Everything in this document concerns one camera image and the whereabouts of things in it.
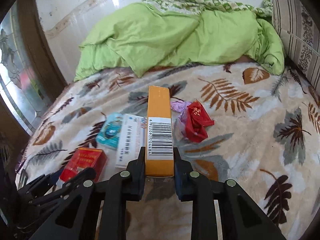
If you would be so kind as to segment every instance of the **silver rivet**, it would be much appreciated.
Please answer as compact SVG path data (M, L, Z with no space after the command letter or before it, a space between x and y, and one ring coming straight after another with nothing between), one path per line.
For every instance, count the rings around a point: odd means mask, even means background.
M200 176L200 174L197 171L192 171L192 172L190 172L190 176L193 177L193 178L197 178L197 177Z
M93 184L92 180L86 180L84 183L83 183L83 186L85 187L91 187Z
M128 177L130 175L130 172L129 171L121 171L121 173L120 173L120 176L121 177Z
M228 179L227 180L227 185L230 187L234 187L236 185L236 182L233 179Z

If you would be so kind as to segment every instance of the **striped pillow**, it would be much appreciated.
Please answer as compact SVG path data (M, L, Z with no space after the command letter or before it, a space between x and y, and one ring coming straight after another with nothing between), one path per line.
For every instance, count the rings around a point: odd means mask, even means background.
M272 25L287 56L302 70L320 93L320 36L306 8L299 0L273 0Z

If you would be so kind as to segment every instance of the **bed sheet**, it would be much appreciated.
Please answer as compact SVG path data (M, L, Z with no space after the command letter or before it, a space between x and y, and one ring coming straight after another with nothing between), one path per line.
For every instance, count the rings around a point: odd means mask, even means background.
M235 179L287 239L298 239L320 202L320 100L289 67L272 76L257 63L191 63L141 79L129 68L103 70L70 85L49 109L23 156L28 181L66 165L79 146L107 154L100 181L119 172L116 151L95 137L112 112L146 116L149 85L168 87L172 101L199 100L215 120L209 137L192 143L172 111L181 157L209 179ZM127 210L128 239L190 239L192 204L179 202L172 179L147 178L143 200Z

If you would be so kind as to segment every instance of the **red box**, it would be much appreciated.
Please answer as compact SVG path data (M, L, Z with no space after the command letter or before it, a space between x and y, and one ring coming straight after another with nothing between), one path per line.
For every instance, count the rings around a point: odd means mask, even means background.
M107 156L103 150L79 147L65 166L59 178L63 182L66 182L85 168L91 167L96 171L96 178L94 182L98 182L101 171L106 162Z

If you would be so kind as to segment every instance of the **green comforter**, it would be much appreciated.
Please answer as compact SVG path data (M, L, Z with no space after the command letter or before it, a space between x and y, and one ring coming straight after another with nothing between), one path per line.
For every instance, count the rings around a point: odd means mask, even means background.
M107 67L131 67L138 77L154 66L223 64L248 55L267 71L284 70L272 8L225 0L144 0L108 15L80 45L75 81Z

